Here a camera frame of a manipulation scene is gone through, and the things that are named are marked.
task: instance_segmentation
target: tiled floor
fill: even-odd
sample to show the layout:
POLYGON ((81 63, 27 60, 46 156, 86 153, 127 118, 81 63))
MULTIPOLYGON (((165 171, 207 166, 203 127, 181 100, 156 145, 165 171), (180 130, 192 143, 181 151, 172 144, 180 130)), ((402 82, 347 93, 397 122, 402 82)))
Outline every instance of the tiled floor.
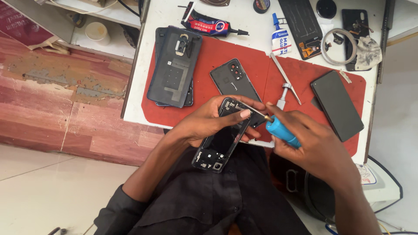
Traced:
POLYGON ((0 143, 139 166, 161 128, 120 118, 131 65, 30 51, 0 33, 0 143))
MULTIPOLYGON (((82 235, 137 169, 0 145, 0 234, 82 235)), ((93 234, 93 226, 86 234, 93 234)))

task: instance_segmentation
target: worn floor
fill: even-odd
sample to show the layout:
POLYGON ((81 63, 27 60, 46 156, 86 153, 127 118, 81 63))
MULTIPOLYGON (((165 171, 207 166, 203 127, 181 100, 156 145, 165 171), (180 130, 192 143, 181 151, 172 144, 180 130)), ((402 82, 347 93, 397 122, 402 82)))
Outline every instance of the worn floor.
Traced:
POLYGON ((139 166, 161 128, 120 118, 131 65, 30 51, 0 33, 0 143, 139 166))

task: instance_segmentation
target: white table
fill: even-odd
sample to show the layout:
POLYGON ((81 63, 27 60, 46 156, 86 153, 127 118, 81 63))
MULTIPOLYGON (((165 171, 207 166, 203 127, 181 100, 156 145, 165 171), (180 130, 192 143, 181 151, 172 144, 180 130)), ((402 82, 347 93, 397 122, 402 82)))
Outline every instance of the white table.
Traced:
MULTIPOLYGON (((252 6, 253 0, 232 0, 230 5, 227 7, 214 7, 204 4, 198 0, 195 1, 197 2, 195 10, 199 13, 229 21, 232 25, 232 28, 242 29, 248 31, 250 34, 249 36, 237 36, 235 34, 230 34, 227 38, 219 39, 241 46, 254 48, 260 51, 265 51, 266 55, 270 54, 271 34, 275 30, 272 14, 276 13, 277 17, 279 18, 284 17, 277 0, 271 0, 270 9, 264 14, 259 14, 254 11, 252 6)), ((315 9, 317 0, 310 1, 313 9, 315 9)), ((364 9, 368 13, 369 27, 374 30, 374 33, 371 33, 370 36, 380 44, 383 12, 385 8, 384 0, 334 1, 336 2, 338 8, 336 16, 331 21, 331 23, 334 24, 334 28, 342 28, 341 9, 364 9)), ((139 47, 137 61, 136 64, 133 65, 135 67, 135 71, 133 74, 132 86, 125 109, 125 121, 158 126, 162 128, 171 128, 168 126, 151 123, 146 120, 141 108, 141 102, 148 76, 153 46, 155 43, 155 29, 157 27, 167 27, 169 25, 183 28, 183 26, 180 24, 180 21, 185 8, 179 8, 178 5, 186 6, 188 3, 189 0, 151 0, 146 23, 142 27, 143 37, 139 47)), ((286 28, 291 35, 287 25, 280 26, 282 28, 286 28)), ((301 56, 296 48, 296 45, 294 44, 294 40, 292 37, 291 39, 293 42, 293 49, 292 52, 285 54, 285 57, 301 60, 301 56)), ((336 45, 333 43, 333 47, 330 48, 328 54, 333 59, 340 61, 345 60, 343 45, 336 45)), ((345 66, 331 65, 324 60, 322 55, 313 57, 307 60, 307 62, 346 71, 345 66)), ((364 95, 362 113, 364 130, 360 132, 357 153, 352 157, 355 163, 363 163, 364 156, 366 154, 366 143, 368 127, 371 118, 373 97, 376 90, 377 66, 372 68, 370 71, 353 73, 364 77, 366 80, 366 91, 364 95)), ((257 145, 273 147, 273 143, 267 143, 263 141, 257 141, 256 143, 257 145)))

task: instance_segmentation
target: white cup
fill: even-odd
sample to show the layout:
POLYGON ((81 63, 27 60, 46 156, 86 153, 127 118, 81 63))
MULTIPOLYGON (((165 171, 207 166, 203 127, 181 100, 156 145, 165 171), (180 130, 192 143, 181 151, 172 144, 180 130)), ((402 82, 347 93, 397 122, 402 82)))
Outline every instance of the white cup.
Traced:
POLYGON ((106 46, 110 43, 110 36, 104 24, 92 22, 86 27, 86 36, 97 44, 106 46))

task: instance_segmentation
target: round container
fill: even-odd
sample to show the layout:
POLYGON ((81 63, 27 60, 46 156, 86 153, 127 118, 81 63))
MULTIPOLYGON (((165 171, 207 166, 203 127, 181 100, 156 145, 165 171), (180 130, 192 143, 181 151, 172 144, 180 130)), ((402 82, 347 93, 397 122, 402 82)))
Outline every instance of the round container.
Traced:
POLYGON ((86 27, 86 36, 95 41, 101 46, 106 46, 110 43, 110 36, 104 24, 99 22, 92 22, 86 27))
POLYGON ((252 5, 257 13, 263 14, 270 7, 270 0, 254 0, 252 5))

